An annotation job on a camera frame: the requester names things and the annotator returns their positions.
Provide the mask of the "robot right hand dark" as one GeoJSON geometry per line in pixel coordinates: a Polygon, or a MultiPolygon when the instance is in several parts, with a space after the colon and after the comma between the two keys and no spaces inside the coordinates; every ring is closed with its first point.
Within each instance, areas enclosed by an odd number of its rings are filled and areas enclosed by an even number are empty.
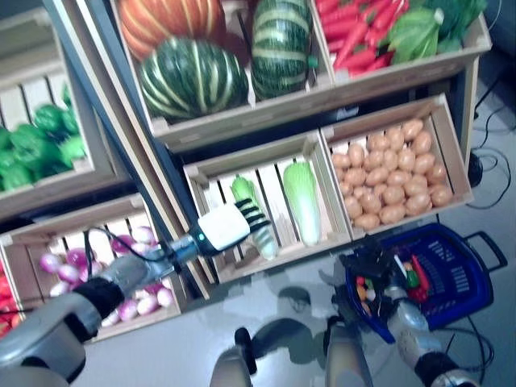
{"type": "Polygon", "coordinates": [[[372,280],[388,280],[394,273],[393,253],[378,242],[356,245],[339,254],[344,268],[357,277],[372,280]]]}

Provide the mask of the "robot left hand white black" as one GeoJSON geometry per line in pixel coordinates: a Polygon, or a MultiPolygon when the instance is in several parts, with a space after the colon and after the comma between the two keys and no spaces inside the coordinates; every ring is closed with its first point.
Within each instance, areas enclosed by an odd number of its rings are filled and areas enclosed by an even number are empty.
{"type": "Polygon", "coordinates": [[[269,224],[258,206],[245,198],[204,214],[189,233],[202,256],[217,256],[269,224]]]}

